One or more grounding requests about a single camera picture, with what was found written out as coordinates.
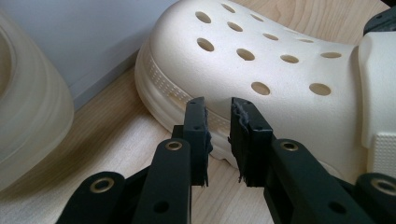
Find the cream perforated clog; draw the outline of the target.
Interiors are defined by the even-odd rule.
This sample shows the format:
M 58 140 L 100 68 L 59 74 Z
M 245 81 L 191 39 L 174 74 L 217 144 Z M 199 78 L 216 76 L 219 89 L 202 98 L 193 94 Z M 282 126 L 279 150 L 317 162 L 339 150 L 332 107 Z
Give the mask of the cream perforated clog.
M 135 83 L 167 129 L 183 121 L 189 100 L 203 98 L 218 159 L 233 156 L 231 102 L 239 97 L 331 175 L 396 177 L 396 30 L 370 31 L 346 45 L 294 32 L 229 0 L 179 0 L 139 50 Z
M 55 149 L 73 118 L 73 100 L 61 75 L 0 9 L 0 191 Z

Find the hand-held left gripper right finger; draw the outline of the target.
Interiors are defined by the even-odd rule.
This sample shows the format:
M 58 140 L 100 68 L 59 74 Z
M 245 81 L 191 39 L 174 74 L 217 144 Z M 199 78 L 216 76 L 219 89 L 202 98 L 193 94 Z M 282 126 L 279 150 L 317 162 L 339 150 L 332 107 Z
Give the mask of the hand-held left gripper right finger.
M 233 97 L 229 143 L 243 180 L 248 187 L 263 187 L 269 167 L 267 151 L 274 139 L 273 129 L 250 101 Z

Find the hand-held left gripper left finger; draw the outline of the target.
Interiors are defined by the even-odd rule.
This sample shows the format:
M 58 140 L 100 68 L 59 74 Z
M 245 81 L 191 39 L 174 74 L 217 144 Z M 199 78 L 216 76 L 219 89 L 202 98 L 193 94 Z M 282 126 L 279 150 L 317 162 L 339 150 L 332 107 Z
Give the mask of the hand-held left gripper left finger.
M 187 102 L 184 123 L 175 125 L 172 136 L 190 144 L 191 184 L 208 186 L 208 156 L 213 150 L 211 133 L 208 130 L 205 98 L 198 97 Z

